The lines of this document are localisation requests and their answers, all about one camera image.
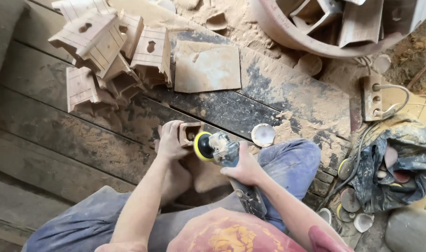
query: red t-shirt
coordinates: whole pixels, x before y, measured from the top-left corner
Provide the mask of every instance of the red t-shirt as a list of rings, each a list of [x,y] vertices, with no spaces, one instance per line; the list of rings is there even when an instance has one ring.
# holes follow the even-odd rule
[[[315,252],[350,252],[318,226],[308,232]],[[214,209],[190,220],[174,238],[167,252],[304,252],[299,244],[275,226],[254,215]],[[95,252],[146,252],[138,242],[110,243]]]

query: angle grinder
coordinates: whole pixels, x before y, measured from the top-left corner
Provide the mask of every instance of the angle grinder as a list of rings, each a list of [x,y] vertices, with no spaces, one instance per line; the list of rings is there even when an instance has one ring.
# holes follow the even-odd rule
[[[224,133],[200,132],[194,138],[193,146],[194,152],[203,161],[214,161],[222,167],[238,165],[239,142],[231,141]],[[267,210],[258,189],[254,186],[246,186],[234,178],[229,179],[246,213],[265,220]]]

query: plastic bag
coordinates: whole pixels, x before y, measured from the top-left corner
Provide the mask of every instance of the plastic bag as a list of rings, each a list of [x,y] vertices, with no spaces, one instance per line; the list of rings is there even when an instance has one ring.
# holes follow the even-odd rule
[[[388,176],[380,181],[377,171],[387,143],[398,152],[398,159],[388,169]],[[350,153],[354,165],[357,152],[354,148]],[[426,194],[426,127],[404,112],[379,122],[363,140],[357,169],[349,184],[355,188],[356,197],[366,213],[395,209],[422,199]],[[417,188],[412,192],[399,192],[394,188],[391,182],[397,170],[411,171],[410,179],[415,179]]]

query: blue jeans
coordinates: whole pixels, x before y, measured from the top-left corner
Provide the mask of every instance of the blue jeans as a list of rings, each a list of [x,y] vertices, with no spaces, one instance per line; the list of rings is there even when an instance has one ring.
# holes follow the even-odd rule
[[[264,148],[258,162],[267,174],[301,200],[314,179],[321,159],[319,147],[308,140],[296,139]],[[104,186],[61,215],[48,221],[26,242],[22,252],[91,252],[109,243],[121,209],[131,193],[118,193]],[[266,220],[281,231],[286,228],[268,198]],[[149,237],[149,252],[164,252],[192,218],[222,207],[244,212],[235,193],[201,207],[157,216]]]

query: wooden workbench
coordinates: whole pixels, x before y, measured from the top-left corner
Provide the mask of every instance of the wooden workbench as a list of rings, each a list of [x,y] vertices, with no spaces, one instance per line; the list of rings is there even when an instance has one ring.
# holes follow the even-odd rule
[[[67,113],[65,67],[71,58],[47,42],[65,24],[51,2],[28,2],[30,12],[20,20],[0,73],[0,171],[77,203],[104,185],[133,190],[156,156],[159,124],[203,121],[207,131],[250,140],[255,125],[288,120],[295,138],[322,149],[304,202],[315,207],[328,193],[350,147],[347,94],[161,9],[170,15],[165,24],[173,48],[178,40],[239,46],[242,89],[182,94],[160,85],[107,119]],[[173,74],[176,64],[172,55]],[[288,117],[276,118],[284,111]]]

